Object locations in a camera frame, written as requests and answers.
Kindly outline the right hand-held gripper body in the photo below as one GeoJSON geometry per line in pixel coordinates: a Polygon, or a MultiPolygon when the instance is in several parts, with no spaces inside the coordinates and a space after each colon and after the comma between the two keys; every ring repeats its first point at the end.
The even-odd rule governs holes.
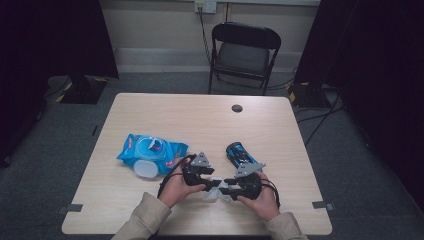
{"type": "Polygon", "coordinates": [[[234,179],[239,189],[233,192],[233,199],[243,196],[251,200],[255,200],[261,193],[262,181],[256,174],[265,167],[264,163],[244,163],[241,164],[234,174],[234,179]]]}

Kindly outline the dark curtain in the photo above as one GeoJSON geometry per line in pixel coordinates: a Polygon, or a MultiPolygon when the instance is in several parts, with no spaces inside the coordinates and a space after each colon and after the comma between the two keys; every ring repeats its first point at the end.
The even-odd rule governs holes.
{"type": "Polygon", "coordinates": [[[341,88],[424,211],[424,0],[320,0],[295,80],[341,88]]]}
{"type": "Polygon", "coordinates": [[[0,0],[0,167],[71,75],[119,77],[100,0],[0,0]]]}

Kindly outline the person's left hand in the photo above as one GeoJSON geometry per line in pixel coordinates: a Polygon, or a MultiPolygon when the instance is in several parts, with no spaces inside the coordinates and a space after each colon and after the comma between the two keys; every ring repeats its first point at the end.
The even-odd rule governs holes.
{"type": "Polygon", "coordinates": [[[202,191],[204,184],[189,186],[186,184],[182,175],[182,169],[178,166],[172,173],[168,182],[165,184],[158,199],[168,208],[172,209],[176,204],[183,201],[187,196],[202,191]]]}

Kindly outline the blue and black toy car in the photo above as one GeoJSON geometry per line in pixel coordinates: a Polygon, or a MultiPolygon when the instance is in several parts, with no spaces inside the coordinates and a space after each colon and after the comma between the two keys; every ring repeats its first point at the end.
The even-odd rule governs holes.
{"type": "Polygon", "coordinates": [[[226,148],[228,160],[237,168],[238,174],[253,173],[261,171],[264,164],[256,161],[243,147],[240,142],[234,142],[226,148]]]}

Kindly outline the blue wet wipes pack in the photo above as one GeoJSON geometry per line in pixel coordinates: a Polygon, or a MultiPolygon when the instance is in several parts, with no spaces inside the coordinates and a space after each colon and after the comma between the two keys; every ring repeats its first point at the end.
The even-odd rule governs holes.
{"type": "Polygon", "coordinates": [[[170,142],[149,135],[129,134],[117,158],[131,167],[139,177],[151,179],[168,174],[174,167],[174,160],[184,156],[187,150],[185,143],[170,142]],[[148,149],[153,139],[160,143],[159,150],[148,149]]]}

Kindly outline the black folding chair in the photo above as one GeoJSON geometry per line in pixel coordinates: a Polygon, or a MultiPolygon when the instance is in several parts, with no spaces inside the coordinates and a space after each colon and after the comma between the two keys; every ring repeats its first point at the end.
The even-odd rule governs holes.
{"type": "Polygon", "coordinates": [[[256,80],[265,95],[274,63],[281,47],[281,37],[274,30],[224,22],[213,27],[208,93],[213,75],[220,74],[256,80]]]}

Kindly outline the black stand base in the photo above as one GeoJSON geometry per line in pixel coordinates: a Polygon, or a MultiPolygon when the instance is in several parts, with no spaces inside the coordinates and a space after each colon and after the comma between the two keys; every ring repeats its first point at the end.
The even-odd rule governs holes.
{"type": "Polygon", "coordinates": [[[85,75],[71,75],[70,80],[56,99],[57,103],[95,105],[108,83],[105,78],[85,75]]]}
{"type": "Polygon", "coordinates": [[[308,82],[290,83],[286,86],[290,102],[297,107],[329,108],[330,102],[322,88],[315,88],[308,82]]]}

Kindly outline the person's right hand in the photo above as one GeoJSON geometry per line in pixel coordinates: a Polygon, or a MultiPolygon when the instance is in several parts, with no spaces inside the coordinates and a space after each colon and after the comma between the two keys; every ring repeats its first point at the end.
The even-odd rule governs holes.
{"type": "Polygon", "coordinates": [[[262,220],[270,221],[278,216],[280,211],[270,181],[262,179],[261,182],[263,184],[261,193],[255,200],[244,196],[238,196],[237,200],[251,208],[262,220]]]}

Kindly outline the white wall socket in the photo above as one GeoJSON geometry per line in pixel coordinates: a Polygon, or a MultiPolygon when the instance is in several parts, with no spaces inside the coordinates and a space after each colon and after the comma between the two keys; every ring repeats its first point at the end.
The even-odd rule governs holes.
{"type": "Polygon", "coordinates": [[[196,13],[215,14],[217,11],[217,2],[210,0],[196,0],[194,2],[194,11],[196,13]]]}

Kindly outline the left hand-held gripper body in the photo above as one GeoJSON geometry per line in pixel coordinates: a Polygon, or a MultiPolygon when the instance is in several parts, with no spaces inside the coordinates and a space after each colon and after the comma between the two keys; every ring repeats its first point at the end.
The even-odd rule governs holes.
{"type": "Polygon", "coordinates": [[[210,167],[211,165],[203,152],[200,152],[198,155],[189,155],[189,161],[183,164],[182,171],[184,181],[189,186],[200,185],[200,180],[202,174],[199,174],[201,167],[210,167]]]}

